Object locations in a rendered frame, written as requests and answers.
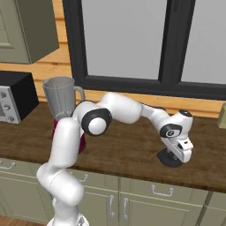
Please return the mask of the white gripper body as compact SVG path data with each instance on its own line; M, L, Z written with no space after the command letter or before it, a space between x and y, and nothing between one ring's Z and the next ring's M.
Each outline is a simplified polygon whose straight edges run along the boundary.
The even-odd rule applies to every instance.
M162 138L162 142L182 163L189 162L192 156L192 143L186 139Z

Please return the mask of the black round blender lid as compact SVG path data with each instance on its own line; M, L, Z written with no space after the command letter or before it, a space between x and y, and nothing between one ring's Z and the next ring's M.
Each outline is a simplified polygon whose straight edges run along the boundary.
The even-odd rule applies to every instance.
M167 148L164 148L157 155L157 158L160 162L167 167L177 168L180 167L183 163Z

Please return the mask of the grey jug blender red base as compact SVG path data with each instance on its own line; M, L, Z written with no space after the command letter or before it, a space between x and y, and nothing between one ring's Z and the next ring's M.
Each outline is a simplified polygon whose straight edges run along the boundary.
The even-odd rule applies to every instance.
M55 133L58 121L70 117L75 110L76 91L79 92L82 101L85 100L85 92L82 87L75 86L74 79L70 77L45 79L42 82L42 87L54 118L52 133Z

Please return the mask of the green drawer front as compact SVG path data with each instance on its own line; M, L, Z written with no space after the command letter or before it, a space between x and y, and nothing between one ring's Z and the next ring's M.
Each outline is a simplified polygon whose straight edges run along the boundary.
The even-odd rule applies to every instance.
M226 210L226 193L213 192L208 205L213 208Z
M77 179L83 179L85 174L88 174L88 180L82 183L85 186L114 191L118 190L119 177L76 169L68 169L68 171L73 172Z
M36 172L40 168L40 164L32 162L22 162L11 159L0 158L5 167L9 167L12 162L16 163L16 166L10 170L0 169L0 172L18 174L22 176L36 177Z
M156 192L162 192L162 193L168 193L169 188L172 187L174 189L173 195L171 197L154 195L151 191L151 185L155 185ZM156 183L152 181L143 181L143 180L138 180L133 178L126 178L126 177L120 178L120 186L121 186L120 190L122 192L127 192L131 194L147 196L147 197L152 197L157 199L163 199L163 200L184 202L184 203L199 205L199 206L202 206L204 204L206 197L208 195L208 191L204 191L200 189L188 188L188 187L177 186L177 185L167 185L167 184L161 184L161 183Z

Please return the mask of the olive tan block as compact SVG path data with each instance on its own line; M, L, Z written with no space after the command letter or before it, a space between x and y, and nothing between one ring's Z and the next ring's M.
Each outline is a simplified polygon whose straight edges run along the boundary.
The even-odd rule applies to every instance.
M217 120L217 125L219 128L226 129L226 103L222 105L221 112Z

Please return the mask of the green cupboard door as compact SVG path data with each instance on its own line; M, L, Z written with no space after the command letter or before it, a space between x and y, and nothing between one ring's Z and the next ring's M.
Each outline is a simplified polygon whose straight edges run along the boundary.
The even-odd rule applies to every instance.
M114 195L113 219L109 218L110 195ZM79 203L79 211L86 217L90 226L118 226L118 192L86 186L85 196Z
M47 224L54 216L51 196L35 177L0 174L0 201L13 218Z
M226 210L208 207L200 226L226 226Z
M127 221L123 220L124 198ZM201 206L120 193L120 226L196 226Z

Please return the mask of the black framed window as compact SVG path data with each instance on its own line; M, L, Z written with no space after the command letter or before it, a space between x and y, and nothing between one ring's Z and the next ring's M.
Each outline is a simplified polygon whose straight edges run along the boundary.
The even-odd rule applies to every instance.
M81 0L62 0L72 77L91 90L226 101L226 85L185 82L185 62L195 0L167 0L162 51L157 79L129 79L90 75Z

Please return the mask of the black silver microwave oven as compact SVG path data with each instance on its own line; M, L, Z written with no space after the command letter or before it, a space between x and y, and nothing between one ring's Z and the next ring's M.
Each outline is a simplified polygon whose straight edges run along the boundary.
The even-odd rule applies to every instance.
M31 72L0 71L0 122L19 124L38 105Z

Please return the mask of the green wall cupboard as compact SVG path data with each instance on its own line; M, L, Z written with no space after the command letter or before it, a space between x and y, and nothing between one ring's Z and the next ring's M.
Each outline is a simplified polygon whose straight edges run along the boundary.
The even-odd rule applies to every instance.
M33 64L58 48L52 0L0 0L0 63Z

